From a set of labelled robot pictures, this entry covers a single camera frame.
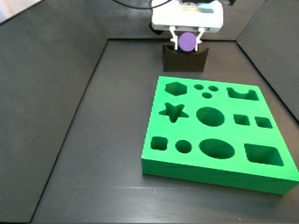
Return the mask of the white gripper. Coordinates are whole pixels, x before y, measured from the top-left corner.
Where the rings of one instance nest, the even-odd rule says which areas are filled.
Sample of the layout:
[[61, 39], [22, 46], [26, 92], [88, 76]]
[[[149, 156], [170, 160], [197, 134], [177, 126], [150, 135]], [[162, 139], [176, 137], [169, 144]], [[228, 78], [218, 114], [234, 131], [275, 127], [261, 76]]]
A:
[[198, 51], [204, 32], [217, 32], [222, 26], [222, 5], [217, 0], [210, 3], [184, 3], [170, 0], [157, 7], [164, 0], [152, 0], [152, 27], [157, 31], [168, 31], [172, 35], [173, 50], [178, 48], [176, 31], [196, 31], [194, 52]]

